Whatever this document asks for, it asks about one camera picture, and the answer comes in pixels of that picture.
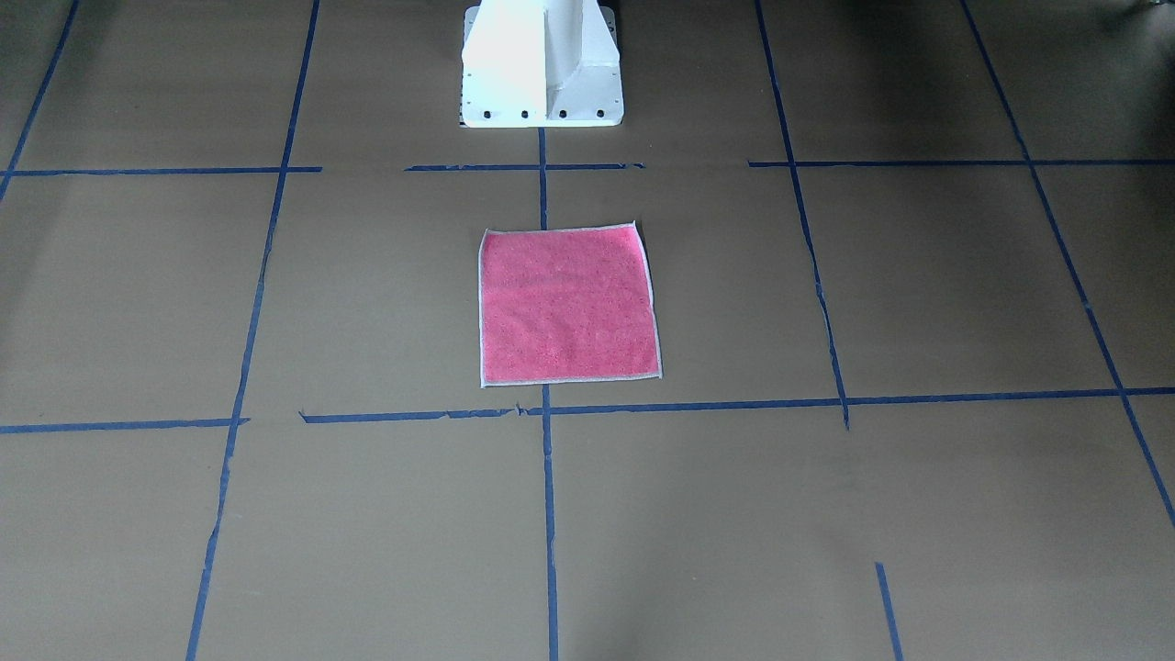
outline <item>pink towel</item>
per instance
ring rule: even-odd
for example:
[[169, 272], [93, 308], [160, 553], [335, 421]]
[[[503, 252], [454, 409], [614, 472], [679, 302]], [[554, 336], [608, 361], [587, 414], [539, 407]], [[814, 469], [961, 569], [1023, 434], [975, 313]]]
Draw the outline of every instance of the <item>pink towel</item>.
[[649, 262], [633, 223], [488, 230], [478, 304], [483, 389], [662, 376]]

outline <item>brown floor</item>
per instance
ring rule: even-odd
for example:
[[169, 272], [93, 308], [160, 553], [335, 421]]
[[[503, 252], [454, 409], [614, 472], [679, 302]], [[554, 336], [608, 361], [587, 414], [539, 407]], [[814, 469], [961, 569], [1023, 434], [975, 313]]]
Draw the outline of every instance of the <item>brown floor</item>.
[[[469, 4], [0, 6], [0, 657], [1175, 657], [1175, 5], [630, 0], [538, 134]], [[479, 390], [631, 220], [665, 378]]]

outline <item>grid square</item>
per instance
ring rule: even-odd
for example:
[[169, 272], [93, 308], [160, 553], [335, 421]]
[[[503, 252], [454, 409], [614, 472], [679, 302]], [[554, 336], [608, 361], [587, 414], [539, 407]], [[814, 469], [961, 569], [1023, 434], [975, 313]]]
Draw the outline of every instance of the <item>grid square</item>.
[[803, 178], [850, 396], [1113, 387], [1027, 169]]
[[14, 178], [0, 420], [228, 416], [273, 195], [271, 175]]
[[490, 230], [478, 258], [483, 387], [660, 377], [636, 223]]
[[542, 423], [241, 429], [203, 661], [546, 657]]
[[556, 417], [559, 657], [885, 659], [840, 411]]
[[462, 25], [474, 5], [323, 4], [295, 162], [333, 171], [538, 162], [533, 129], [458, 123]]
[[797, 158], [1021, 157], [958, 2], [767, 5]]
[[552, 171], [549, 225], [639, 223], [665, 378], [552, 387], [560, 405], [835, 398], [812, 259], [778, 169]]
[[1173, 175], [1175, 168], [1154, 166], [1040, 170], [1128, 389], [1175, 386]]
[[857, 407], [853, 430], [907, 657], [1175, 649], [1171, 525], [1117, 398]]
[[[330, 170], [286, 186], [246, 414], [540, 404], [479, 387], [477, 249], [536, 229], [531, 171]], [[533, 200], [528, 217], [519, 200]]]
[[624, 121], [548, 129], [551, 162], [658, 168], [785, 157], [753, 2], [625, 2], [617, 21]]
[[0, 437], [0, 657], [183, 659], [223, 430]]
[[1173, 7], [968, 5], [1034, 158], [1175, 157]]
[[82, 2], [24, 169], [275, 166], [310, 2]]

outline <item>grid line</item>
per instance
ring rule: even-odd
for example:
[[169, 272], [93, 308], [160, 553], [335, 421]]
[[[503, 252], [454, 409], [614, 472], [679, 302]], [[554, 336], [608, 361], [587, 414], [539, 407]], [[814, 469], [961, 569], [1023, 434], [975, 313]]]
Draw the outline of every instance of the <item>grid line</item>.
[[1175, 158], [881, 158], [833, 161], [747, 161], [754, 168], [825, 167], [1107, 167], [1175, 166]]
[[1127, 393], [1124, 385], [1122, 384], [1122, 378], [1117, 373], [1117, 367], [1114, 365], [1114, 358], [1110, 356], [1109, 346], [1106, 344], [1106, 338], [1104, 336], [1102, 336], [1101, 326], [1097, 323], [1097, 316], [1094, 313], [1093, 304], [1089, 302], [1089, 296], [1086, 294], [1086, 288], [1081, 283], [1081, 276], [1077, 274], [1077, 268], [1073, 262], [1073, 256], [1069, 254], [1069, 248], [1065, 242], [1065, 236], [1061, 232], [1061, 227], [1056, 222], [1056, 216], [1053, 213], [1053, 205], [1048, 201], [1048, 194], [1045, 191], [1043, 183], [1041, 183], [1040, 174], [1036, 171], [1036, 166], [1028, 150], [1028, 144], [1025, 141], [1025, 136], [1020, 130], [1020, 124], [1016, 122], [1015, 114], [1012, 112], [1012, 103], [1008, 101], [1008, 96], [1003, 92], [1003, 86], [1000, 83], [1000, 77], [995, 72], [995, 65], [992, 62], [992, 58], [988, 55], [987, 47], [983, 45], [983, 38], [980, 34], [979, 25], [975, 22], [975, 18], [971, 13], [971, 7], [967, 5], [967, 0], [959, 0], [959, 5], [962, 7], [962, 12], [967, 18], [967, 25], [971, 27], [971, 32], [975, 38], [975, 45], [979, 48], [979, 54], [983, 59], [983, 65], [987, 67], [987, 73], [992, 79], [992, 85], [1000, 97], [1000, 103], [1003, 106], [1003, 112], [1007, 114], [1008, 123], [1012, 127], [1012, 133], [1015, 135], [1016, 142], [1020, 144], [1020, 151], [1023, 155], [1023, 162], [1028, 167], [1028, 171], [1032, 175], [1033, 183], [1036, 187], [1036, 194], [1040, 196], [1040, 203], [1045, 209], [1045, 215], [1048, 217], [1048, 223], [1053, 230], [1053, 236], [1056, 238], [1058, 249], [1060, 249], [1061, 256], [1065, 258], [1065, 265], [1069, 270], [1069, 278], [1073, 281], [1073, 285], [1077, 291], [1077, 296], [1080, 296], [1081, 298], [1082, 306], [1085, 306], [1086, 317], [1089, 319], [1089, 326], [1093, 330], [1094, 338], [1096, 338], [1097, 340], [1097, 348], [1099, 350], [1101, 350], [1102, 358], [1106, 362], [1106, 367], [1107, 370], [1109, 370], [1110, 378], [1114, 382], [1114, 387], [1117, 390], [1117, 396], [1122, 402], [1122, 409], [1126, 411], [1126, 417], [1130, 423], [1130, 429], [1134, 432], [1134, 438], [1139, 443], [1139, 450], [1142, 452], [1142, 457], [1147, 463], [1147, 468], [1150, 470], [1150, 478], [1154, 480], [1155, 488], [1159, 491], [1159, 498], [1160, 500], [1162, 500], [1163, 507], [1167, 511], [1167, 518], [1170, 520], [1171, 526], [1175, 526], [1175, 507], [1171, 506], [1171, 499], [1170, 494], [1167, 492], [1167, 485], [1163, 483], [1163, 477], [1159, 472], [1159, 466], [1155, 463], [1155, 458], [1150, 453], [1150, 446], [1147, 444], [1147, 439], [1142, 434], [1142, 427], [1139, 426], [1139, 420], [1134, 414], [1134, 407], [1130, 405], [1130, 398]]
[[[540, 133], [545, 141], [546, 131]], [[542, 157], [537, 163], [469, 163], [469, 164], [415, 164], [404, 168], [404, 171], [550, 171], [550, 170], [575, 170], [575, 169], [644, 169], [645, 163], [548, 163], [546, 151], [542, 147]]]
[[788, 169], [792, 175], [792, 190], [795, 194], [795, 207], [800, 214], [800, 228], [804, 230], [804, 242], [807, 245], [808, 257], [812, 259], [812, 276], [815, 279], [815, 297], [820, 303], [820, 312], [824, 315], [824, 330], [828, 337], [828, 359], [832, 363], [832, 376], [837, 383], [837, 394], [840, 397], [841, 414], [845, 419], [845, 429], [848, 424], [848, 403], [845, 396], [845, 380], [840, 376], [840, 359], [837, 357], [837, 342], [832, 332], [832, 317], [828, 315], [828, 301], [824, 292], [824, 284], [820, 281], [820, 264], [815, 258], [815, 244], [812, 242], [812, 229], [808, 225], [807, 208], [804, 205], [804, 190], [800, 187], [800, 171], [795, 167], [795, 154], [792, 149], [792, 136], [787, 129], [787, 114], [784, 112], [784, 99], [779, 92], [779, 76], [776, 75], [776, 56], [771, 53], [771, 39], [767, 36], [767, 23], [763, 18], [763, 1], [754, 0], [754, 12], [759, 20], [759, 36], [763, 39], [763, 54], [767, 61], [767, 74], [771, 76], [771, 90], [776, 99], [776, 113], [779, 115], [779, 130], [784, 137], [784, 149], [787, 153]]
[[551, 438], [551, 387], [543, 385], [543, 492], [546, 511], [546, 638], [549, 661], [559, 661], [559, 591], [555, 571], [555, 444]]
[[[1128, 397], [1175, 396], [1175, 387], [1124, 389]], [[652, 403], [613, 404], [585, 406], [552, 406], [550, 416], [597, 416], [606, 413], [680, 413], [698, 411], [753, 411], [774, 409], [828, 409], [846, 404], [854, 406], [933, 405], [966, 403], [1001, 403], [1034, 400], [1070, 400], [1119, 398], [1116, 389], [1088, 389], [1076, 391], [1015, 391], [994, 393], [946, 393], [925, 396], [880, 396], [846, 398], [810, 398], [786, 400], [733, 400], [700, 403]], [[523, 409], [474, 409], [448, 411], [408, 411], [389, 413], [314, 414], [298, 412], [307, 425], [341, 425], [356, 423], [403, 423], [411, 420], [466, 420], [470, 418], [504, 418], [515, 416], [543, 416], [542, 407]]]
[[546, 229], [546, 129], [538, 129], [538, 227]]
[[175, 174], [280, 174], [320, 173], [322, 166], [271, 166], [271, 167], [140, 167], [140, 168], [67, 168], [67, 169], [18, 169], [13, 176], [60, 176], [81, 174], [92, 176], [155, 176]]
[[314, 0], [310, 9], [310, 25], [307, 28], [306, 47], [302, 50], [302, 66], [298, 70], [297, 88], [294, 92], [294, 104], [290, 110], [289, 127], [286, 130], [286, 148], [282, 153], [282, 164], [277, 174], [277, 186], [274, 190], [274, 205], [269, 215], [269, 230], [266, 235], [266, 247], [261, 255], [261, 268], [257, 274], [257, 285], [253, 299], [253, 313], [249, 317], [249, 332], [244, 343], [244, 356], [241, 359], [241, 382], [237, 386], [236, 398], [233, 403], [233, 417], [229, 420], [228, 438], [224, 443], [224, 459], [221, 464], [220, 492], [216, 504], [216, 522], [213, 532], [208, 537], [208, 546], [204, 551], [203, 571], [200, 575], [200, 591], [196, 596], [196, 607], [192, 616], [192, 632], [188, 635], [188, 647], [186, 661], [195, 661], [196, 649], [200, 643], [200, 630], [203, 626], [204, 607], [208, 602], [208, 588], [212, 582], [213, 565], [216, 559], [216, 545], [220, 539], [221, 522], [224, 519], [224, 501], [228, 495], [229, 464], [236, 450], [237, 432], [241, 427], [241, 411], [244, 407], [244, 394], [249, 383], [249, 367], [253, 363], [253, 349], [257, 342], [257, 325], [261, 319], [261, 304], [266, 294], [266, 271], [269, 267], [269, 256], [274, 248], [274, 232], [277, 229], [277, 217], [282, 208], [282, 196], [286, 191], [286, 176], [289, 173], [290, 153], [294, 149], [294, 136], [297, 131], [298, 110], [302, 106], [302, 92], [306, 89], [307, 70], [310, 67], [310, 50], [314, 46], [315, 26], [318, 21], [320, 0]]
[[894, 661], [904, 661], [901, 653], [901, 636], [898, 634], [898, 618], [893, 612], [893, 598], [889, 595], [889, 580], [885, 575], [885, 565], [873, 564], [878, 573], [878, 588], [881, 591], [881, 605], [885, 607], [885, 620], [889, 627], [889, 646], [893, 648]]
[[[240, 420], [241, 425], [248, 418]], [[228, 427], [229, 418], [199, 418], [194, 420], [126, 420], [114, 423], [47, 423], [42, 425], [0, 425], [5, 434], [55, 434], [59, 432], [112, 432], [132, 430], [180, 430], [184, 427]]]

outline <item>blue tape line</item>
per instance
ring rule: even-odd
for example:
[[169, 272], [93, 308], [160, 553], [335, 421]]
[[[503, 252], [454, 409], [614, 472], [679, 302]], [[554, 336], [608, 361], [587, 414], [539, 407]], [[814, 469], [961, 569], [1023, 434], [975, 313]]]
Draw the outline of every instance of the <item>blue tape line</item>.
[[759, 36], [763, 39], [763, 54], [767, 60], [767, 73], [771, 74], [771, 89], [776, 97], [776, 113], [779, 115], [779, 130], [784, 136], [784, 149], [787, 151], [787, 162], [791, 163], [792, 189], [795, 191], [795, 205], [800, 214], [800, 225], [804, 229], [804, 242], [807, 244], [808, 256], [812, 258], [812, 275], [815, 278], [815, 296], [820, 301], [820, 312], [824, 315], [824, 329], [828, 336], [828, 358], [832, 362], [832, 376], [837, 382], [837, 394], [840, 397], [841, 414], [845, 418], [845, 429], [848, 429], [848, 403], [845, 397], [845, 382], [840, 376], [840, 359], [837, 357], [837, 342], [832, 333], [832, 317], [828, 315], [828, 301], [824, 295], [824, 284], [820, 282], [820, 265], [815, 258], [815, 245], [812, 242], [812, 229], [808, 227], [807, 209], [804, 205], [804, 190], [800, 188], [800, 173], [795, 167], [795, 154], [792, 149], [791, 131], [787, 129], [787, 115], [784, 112], [784, 99], [779, 93], [779, 76], [776, 75], [776, 58], [771, 53], [771, 40], [767, 38], [767, 23], [763, 18], [763, 2], [754, 0], [754, 12], [759, 19]]
[[964, 14], [967, 16], [967, 23], [971, 26], [972, 35], [975, 38], [975, 45], [979, 47], [979, 53], [983, 58], [983, 65], [987, 67], [987, 73], [992, 77], [992, 85], [995, 87], [995, 92], [1000, 97], [1000, 103], [1003, 106], [1003, 112], [1008, 116], [1008, 123], [1012, 126], [1012, 131], [1015, 135], [1016, 142], [1020, 144], [1020, 153], [1023, 156], [1025, 162], [1028, 163], [1028, 171], [1032, 174], [1032, 180], [1036, 187], [1036, 194], [1040, 196], [1041, 205], [1045, 207], [1045, 215], [1048, 217], [1049, 227], [1053, 229], [1053, 236], [1056, 238], [1056, 245], [1061, 250], [1061, 256], [1065, 258], [1065, 265], [1069, 270], [1069, 277], [1073, 279], [1073, 285], [1077, 290], [1081, 304], [1086, 308], [1086, 317], [1089, 319], [1089, 326], [1093, 329], [1094, 338], [1097, 340], [1097, 349], [1101, 350], [1102, 358], [1106, 362], [1106, 367], [1109, 370], [1109, 375], [1114, 382], [1115, 389], [1117, 390], [1119, 398], [1122, 400], [1122, 407], [1126, 410], [1126, 417], [1130, 421], [1132, 430], [1134, 430], [1134, 438], [1139, 443], [1139, 448], [1142, 451], [1142, 457], [1147, 461], [1147, 467], [1150, 470], [1150, 478], [1154, 480], [1155, 488], [1159, 491], [1159, 498], [1162, 500], [1163, 507], [1167, 510], [1167, 518], [1170, 520], [1171, 526], [1175, 526], [1175, 506], [1171, 504], [1167, 485], [1163, 483], [1163, 477], [1159, 472], [1159, 466], [1155, 464], [1154, 457], [1150, 453], [1150, 446], [1147, 444], [1147, 439], [1142, 434], [1142, 429], [1135, 419], [1134, 407], [1130, 405], [1130, 398], [1127, 394], [1126, 387], [1122, 385], [1122, 379], [1117, 373], [1117, 367], [1114, 365], [1114, 358], [1109, 353], [1109, 346], [1106, 344], [1106, 338], [1102, 336], [1101, 325], [1097, 323], [1097, 316], [1094, 313], [1093, 304], [1089, 302], [1089, 296], [1086, 294], [1086, 288], [1081, 283], [1081, 276], [1077, 274], [1076, 265], [1073, 263], [1073, 257], [1065, 242], [1065, 236], [1061, 234], [1061, 225], [1056, 222], [1056, 216], [1053, 214], [1053, 205], [1049, 203], [1048, 195], [1045, 193], [1045, 186], [1041, 183], [1040, 174], [1036, 171], [1036, 166], [1033, 164], [1032, 155], [1028, 153], [1028, 143], [1025, 141], [1023, 133], [1020, 130], [1020, 124], [1016, 122], [1016, 117], [1012, 112], [1012, 103], [1008, 101], [1008, 96], [1003, 92], [1003, 86], [1000, 83], [1000, 77], [995, 73], [995, 65], [992, 62], [992, 58], [987, 53], [987, 47], [983, 45], [983, 38], [979, 33], [979, 25], [975, 23], [975, 18], [971, 13], [971, 7], [967, 5], [967, 0], [959, 0], [959, 4], [962, 6]]
[[1175, 387], [1169, 389], [1127, 389], [1126, 394], [1130, 397], [1137, 396], [1175, 396]]
[[[150, 176], [168, 174], [277, 174], [277, 167], [160, 167], [160, 168], [110, 168], [110, 169], [18, 169], [13, 176], [60, 176], [66, 174], [86, 174], [93, 176]], [[295, 166], [286, 171], [322, 171], [322, 166]]]
[[1026, 400], [1067, 400], [1083, 398], [1116, 398], [1113, 389], [1094, 389], [1086, 391], [1021, 391], [1010, 393], [958, 393], [946, 396], [897, 396], [874, 398], [848, 398], [852, 406], [875, 406], [894, 404], [949, 404], [969, 402], [1026, 402]]
[[45, 77], [41, 79], [41, 87], [36, 90], [36, 96], [33, 99], [33, 107], [28, 109], [28, 116], [25, 117], [25, 126], [20, 130], [20, 139], [16, 140], [16, 148], [12, 151], [12, 158], [8, 161], [8, 167], [5, 169], [4, 178], [0, 180], [0, 200], [4, 200], [5, 194], [8, 191], [8, 182], [12, 181], [12, 175], [16, 170], [16, 163], [20, 162], [20, 155], [25, 151], [25, 143], [28, 142], [28, 134], [33, 130], [33, 121], [36, 120], [36, 113], [41, 109], [41, 102], [45, 101], [45, 93], [49, 89], [49, 81], [53, 80], [54, 72], [58, 70], [58, 62], [61, 61], [61, 53], [66, 49], [66, 40], [69, 39], [69, 31], [73, 28], [73, 21], [78, 16], [78, 6], [80, 0], [74, 0], [69, 5], [69, 14], [66, 16], [66, 22], [61, 27], [61, 36], [58, 38], [58, 47], [53, 50], [53, 59], [49, 60], [49, 66], [45, 69]]
[[774, 168], [792, 167], [1025, 167], [1034, 166], [1173, 166], [1175, 158], [1047, 158], [1047, 160], [1007, 160], [1007, 158], [946, 158], [946, 160], [881, 160], [881, 161], [747, 161], [748, 167]]
[[549, 163], [546, 169], [575, 170], [575, 169], [629, 169], [627, 163]]
[[404, 168], [404, 171], [464, 171], [464, 170], [535, 170], [538, 169], [537, 164], [532, 163], [516, 163], [516, 164], [423, 164], [423, 166], [411, 166]]
[[885, 605], [885, 619], [889, 625], [889, 645], [893, 647], [893, 659], [894, 661], [904, 661], [905, 656], [901, 653], [901, 636], [898, 635], [898, 618], [893, 614], [893, 599], [889, 596], [889, 581], [885, 575], [885, 565], [874, 562], [873, 566], [878, 572], [878, 587], [881, 588], [881, 603]]
[[[576, 169], [629, 169], [629, 163], [470, 163], [470, 164], [418, 164], [404, 168], [404, 171], [536, 171]], [[632, 163], [632, 167], [644, 169], [645, 163]]]
[[1036, 166], [1171, 166], [1175, 158], [1043, 158]]
[[307, 425], [337, 425], [347, 423], [401, 423], [405, 420], [465, 420], [469, 418], [503, 418], [516, 413], [531, 416], [531, 410], [515, 409], [475, 409], [469, 411], [414, 411], [403, 413], [351, 413], [343, 416], [307, 416], [298, 412]]
[[551, 463], [551, 387], [544, 385], [543, 475], [546, 493], [546, 636], [550, 648], [549, 661], [559, 661], [559, 591], [555, 573], [555, 472]]
[[618, 404], [595, 406], [557, 406], [551, 416], [593, 416], [600, 413], [667, 413], [682, 411], [745, 411], [759, 409], [813, 409], [840, 406], [840, 399], [712, 402], [682, 404]]
[[216, 522], [213, 526], [212, 535], [208, 537], [208, 547], [204, 551], [204, 566], [200, 575], [200, 592], [196, 596], [196, 609], [192, 616], [192, 632], [188, 636], [188, 650], [186, 661], [195, 661], [196, 648], [200, 643], [200, 629], [203, 626], [204, 606], [208, 602], [208, 586], [212, 582], [213, 562], [216, 558], [216, 544], [220, 539], [221, 522], [224, 519], [224, 500], [228, 495], [229, 463], [236, 450], [236, 437], [240, 430], [241, 411], [244, 407], [244, 392], [249, 383], [249, 367], [253, 363], [253, 349], [257, 342], [257, 324], [261, 318], [261, 302], [266, 294], [266, 270], [269, 267], [269, 255], [274, 248], [274, 232], [277, 229], [277, 216], [282, 207], [282, 195], [286, 190], [286, 176], [289, 171], [290, 153], [294, 149], [294, 135], [297, 129], [298, 109], [302, 104], [302, 92], [306, 88], [306, 75], [310, 67], [310, 49], [314, 46], [314, 32], [318, 21], [320, 0], [314, 0], [310, 11], [310, 27], [307, 29], [306, 47], [302, 50], [302, 67], [298, 72], [297, 89], [294, 92], [294, 107], [290, 110], [289, 128], [286, 131], [286, 149], [282, 154], [281, 171], [277, 174], [277, 188], [274, 190], [274, 207], [269, 214], [269, 231], [266, 235], [266, 248], [261, 256], [261, 269], [257, 275], [257, 286], [253, 297], [253, 313], [249, 317], [249, 335], [244, 343], [244, 356], [241, 359], [241, 382], [237, 386], [236, 399], [233, 403], [233, 419], [228, 429], [228, 439], [224, 443], [224, 460], [221, 464], [220, 494], [216, 505]]
[[[241, 425], [248, 423], [241, 419]], [[123, 432], [133, 430], [179, 430], [184, 427], [228, 427], [228, 418], [200, 420], [130, 420], [122, 423], [58, 423], [47, 425], [0, 425], [0, 434], [53, 434], [58, 432]]]
[[[1175, 396], [1175, 387], [1128, 389], [1129, 396]], [[952, 404], [987, 402], [1032, 402], [1117, 398], [1114, 389], [1089, 389], [1073, 391], [1016, 391], [1005, 393], [946, 393], [928, 396], [886, 396], [846, 398], [848, 406], [892, 406], [908, 404]], [[750, 411], [773, 409], [820, 409], [839, 407], [839, 398], [812, 398], [791, 400], [743, 400], [664, 404], [616, 404], [585, 406], [555, 406], [551, 416], [597, 416], [606, 413], [672, 413], [689, 411]], [[351, 413], [341, 416], [307, 416], [300, 413], [307, 425], [330, 425], [345, 423], [397, 423], [405, 420], [461, 420], [468, 418], [502, 418], [510, 416], [543, 416], [542, 407], [523, 409], [475, 409], [469, 411], [412, 411], [394, 413]]]
[[538, 225], [546, 229], [546, 129], [538, 129]]
[[1016, 160], [916, 160], [916, 161], [798, 161], [795, 167], [1023, 167], [1023, 161]]

